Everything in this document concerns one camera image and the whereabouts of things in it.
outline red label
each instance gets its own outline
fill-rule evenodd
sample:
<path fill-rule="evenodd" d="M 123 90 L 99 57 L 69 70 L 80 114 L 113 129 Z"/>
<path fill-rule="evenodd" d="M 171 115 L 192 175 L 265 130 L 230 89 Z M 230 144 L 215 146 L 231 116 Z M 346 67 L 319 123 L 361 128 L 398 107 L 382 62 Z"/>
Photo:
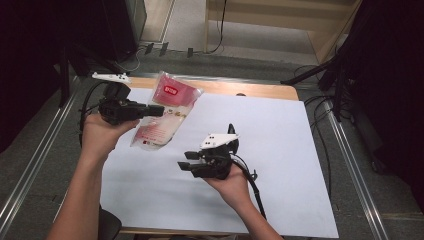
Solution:
<path fill-rule="evenodd" d="M 163 91 L 172 95 L 177 95 L 178 90 L 176 88 L 173 88 L 171 86 L 164 86 Z"/>

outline black curtain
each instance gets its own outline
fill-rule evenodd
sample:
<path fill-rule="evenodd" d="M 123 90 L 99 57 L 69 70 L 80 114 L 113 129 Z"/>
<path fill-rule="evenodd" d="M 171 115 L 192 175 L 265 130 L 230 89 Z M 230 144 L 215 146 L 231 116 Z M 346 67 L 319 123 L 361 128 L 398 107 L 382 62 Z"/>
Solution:
<path fill-rule="evenodd" d="M 377 7 L 346 56 L 351 93 L 383 142 L 374 156 L 411 186 L 424 212 L 424 2 L 364 6 Z"/>
<path fill-rule="evenodd" d="M 0 152 L 59 88 L 53 66 L 59 62 L 60 44 L 54 29 L 46 1 L 2 1 Z"/>

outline person's right hand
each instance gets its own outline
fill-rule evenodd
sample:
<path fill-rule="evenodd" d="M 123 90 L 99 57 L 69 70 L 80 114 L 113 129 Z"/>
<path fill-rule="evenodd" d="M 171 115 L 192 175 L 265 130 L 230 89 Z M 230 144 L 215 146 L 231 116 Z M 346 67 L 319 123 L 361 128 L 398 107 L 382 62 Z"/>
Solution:
<path fill-rule="evenodd" d="M 245 204 L 252 204 L 247 179 L 236 165 L 231 166 L 230 174 L 225 180 L 216 178 L 204 178 L 204 180 L 215 188 L 222 199 L 236 211 Z"/>

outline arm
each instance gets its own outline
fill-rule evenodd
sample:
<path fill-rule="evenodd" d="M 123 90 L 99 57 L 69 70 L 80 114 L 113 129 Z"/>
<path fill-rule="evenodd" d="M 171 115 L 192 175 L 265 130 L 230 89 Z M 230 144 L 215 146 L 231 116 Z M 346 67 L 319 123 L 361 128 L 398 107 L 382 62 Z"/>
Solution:
<path fill-rule="evenodd" d="M 264 219 L 250 199 L 247 180 L 236 165 L 231 166 L 231 172 L 225 180 L 205 179 L 215 188 L 224 201 L 240 216 L 252 239 L 282 239 L 281 236 Z"/>
<path fill-rule="evenodd" d="M 98 114 L 87 117 L 81 155 L 48 240 L 97 239 L 104 163 L 119 137 L 137 123 L 131 121 L 112 126 Z"/>

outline metal frame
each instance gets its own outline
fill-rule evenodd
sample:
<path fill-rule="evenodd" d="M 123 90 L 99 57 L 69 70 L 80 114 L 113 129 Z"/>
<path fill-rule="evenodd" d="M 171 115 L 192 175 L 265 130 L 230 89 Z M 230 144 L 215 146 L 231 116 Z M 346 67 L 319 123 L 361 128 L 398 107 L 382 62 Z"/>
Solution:
<path fill-rule="evenodd" d="M 324 106 L 327 111 L 332 109 L 332 105 L 328 101 L 325 102 Z M 342 151 L 343 158 L 346 161 L 346 166 L 349 170 L 359 200 L 361 201 L 365 216 L 367 217 L 371 231 L 374 235 L 374 239 L 388 240 L 389 236 L 387 235 L 380 213 L 377 210 L 371 193 L 369 192 L 367 184 L 362 176 L 353 151 L 350 148 L 343 125 L 341 122 L 337 121 L 332 112 L 329 114 L 329 120 Z"/>
<path fill-rule="evenodd" d="M 73 91 L 72 95 L 65 103 L 65 105 L 62 108 L 58 109 L 58 111 L 56 112 L 55 117 L 50 123 L 34 154 L 32 155 L 31 160 L 25 168 L 21 178 L 19 179 L 12 193 L 6 200 L 6 203 L 4 204 L 0 213 L 0 239 L 4 239 L 4 237 L 6 236 L 6 233 L 9 230 L 13 219 L 18 213 L 19 208 L 25 200 L 25 197 L 29 192 L 32 183 L 37 177 L 37 174 L 41 169 L 41 166 L 43 165 L 44 159 L 46 158 L 50 147 L 56 139 L 56 136 L 59 130 L 61 129 L 63 122 L 68 116 L 69 110 L 71 109 L 74 103 L 75 95 L 77 93 L 79 85 L 80 81 L 77 77 L 75 77 L 73 79 L 73 86 L 75 90 Z"/>

